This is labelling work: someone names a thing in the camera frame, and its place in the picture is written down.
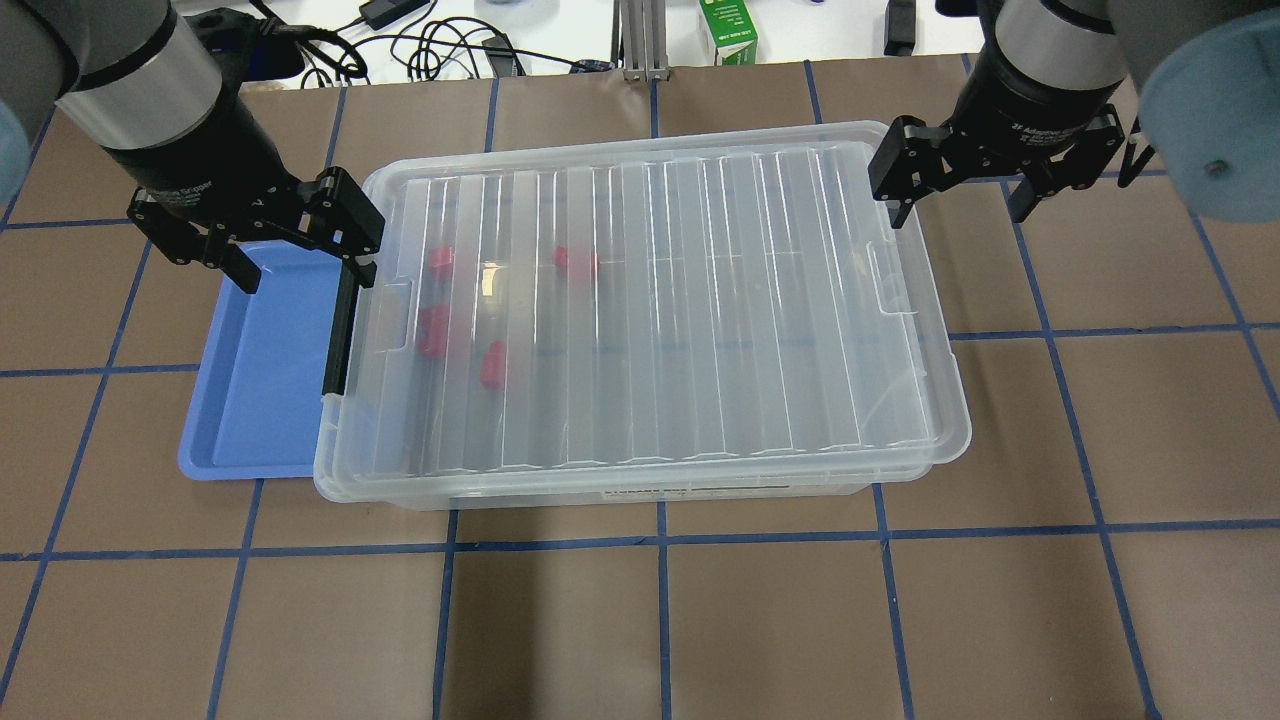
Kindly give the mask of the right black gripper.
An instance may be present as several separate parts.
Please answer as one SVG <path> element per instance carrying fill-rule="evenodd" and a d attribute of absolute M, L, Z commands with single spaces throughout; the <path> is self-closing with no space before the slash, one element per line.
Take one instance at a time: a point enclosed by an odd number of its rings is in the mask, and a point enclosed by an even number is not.
<path fill-rule="evenodd" d="M 915 204 L 938 192 L 945 158 L 972 177 L 1021 174 L 1007 199 L 1023 223 L 1046 199 L 1088 190 L 1125 143 L 1110 102 L 1119 81 L 1094 88 L 1060 88 L 1029 77 L 995 45 L 986 46 L 945 127 L 897 117 L 868 165 L 870 193 L 890 225 L 905 227 Z"/>

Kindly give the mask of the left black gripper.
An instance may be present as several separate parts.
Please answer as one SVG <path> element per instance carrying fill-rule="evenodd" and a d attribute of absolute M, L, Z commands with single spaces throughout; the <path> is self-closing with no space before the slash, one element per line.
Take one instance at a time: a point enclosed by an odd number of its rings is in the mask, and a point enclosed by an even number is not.
<path fill-rule="evenodd" d="M 292 243 L 338 258 L 357 286 L 374 286 L 384 215 L 340 167 L 326 168 L 300 195 L 303 181 L 228 87 L 180 137 L 105 151 L 150 196 L 150 205 L 129 205 L 127 217 L 169 263 L 220 270 L 243 293 L 256 293 L 261 270 L 229 233 L 253 240 L 261 222 L 270 236 L 283 229 Z"/>

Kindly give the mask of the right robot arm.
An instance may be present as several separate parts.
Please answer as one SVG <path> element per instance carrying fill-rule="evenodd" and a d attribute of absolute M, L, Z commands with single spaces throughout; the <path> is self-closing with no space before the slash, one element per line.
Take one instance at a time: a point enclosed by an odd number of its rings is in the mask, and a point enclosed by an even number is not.
<path fill-rule="evenodd" d="M 1019 176 L 1024 222 L 1087 190 L 1123 154 L 1130 183 L 1161 158 L 1184 205 L 1231 223 L 1277 219 L 1275 1 L 938 1 L 984 45 L 951 117 L 896 118 L 870 160 L 874 199 L 901 227 L 970 179 Z"/>

